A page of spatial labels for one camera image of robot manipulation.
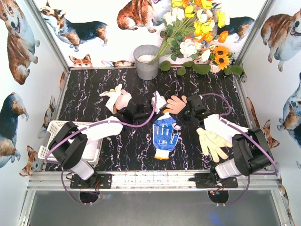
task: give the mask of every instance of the black table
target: black table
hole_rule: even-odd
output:
[[[247,127],[233,78],[222,72],[197,75],[188,70],[186,75],[177,76],[176,68],[160,72],[156,79],[144,81],[138,78],[135,68],[72,70],[63,97],[59,120],[95,122],[111,116],[105,107],[108,97],[99,94],[114,89],[122,83],[123,89],[132,94],[137,103],[144,103],[158,91],[166,99],[172,95],[187,97],[195,94],[217,93],[230,103],[229,121]],[[227,106],[218,97],[204,97],[207,108],[217,113],[227,112]],[[179,131],[179,141],[169,160],[154,158],[152,125],[143,128],[126,128],[118,136],[103,139],[100,160],[96,170],[200,170],[214,165],[211,156],[204,156],[194,126]],[[232,158],[232,150],[225,149]],[[46,165],[46,171],[61,170],[53,164]]]

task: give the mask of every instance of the gray floor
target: gray floor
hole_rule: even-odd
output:
[[[211,204],[207,192],[102,192],[94,206],[65,192],[37,192],[31,226],[278,226],[270,191],[249,191],[237,204]],[[231,191],[230,201],[241,191]]]

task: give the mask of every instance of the corgi wallpaper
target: corgi wallpaper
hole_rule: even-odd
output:
[[[133,51],[143,44],[160,46],[163,15],[171,0],[35,0],[41,17],[52,33],[70,67],[133,66]],[[230,15],[225,29],[229,37],[219,45],[227,46],[237,57],[265,0],[221,0]],[[182,64],[187,59],[177,59]]]
[[[63,67],[24,0],[0,0],[0,219],[17,225]]]
[[[300,8],[299,0],[275,1],[243,59],[247,103],[280,169],[292,226],[301,225]]]

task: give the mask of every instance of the white basket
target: white basket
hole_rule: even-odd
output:
[[[50,133],[50,138],[48,140],[47,146],[44,147],[41,145],[38,153],[39,159],[45,159],[46,154],[49,152],[48,146],[53,140],[53,138],[57,135],[58,131],[63,127],[63,125],[68,121],[51,121],[49,123],[49,126],[47,128],[47,132]],[[85,125],[90,124],[90,122],[80,122],[80,121],[74,121],[75,125]],[[102,139],[97,140],[95,142],[90,143],[86,146],[84,153],[82,155],[82,158],[92,164],[93,166],[96,166],[98,164],[99,156],[100,156],[100,147],[102,144]],[[48,159],[50,161],[57,161],[56,158],[51,154]]]

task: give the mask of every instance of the blue glove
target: blue glove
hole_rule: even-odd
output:
[[[152,126],[153,129],[153,143],[156,148],[156,159],[168,159],[169,152],[172,152],[178,142],[179,135],[174,134],[176,130],[176,121],[165,113],[158,118]]]

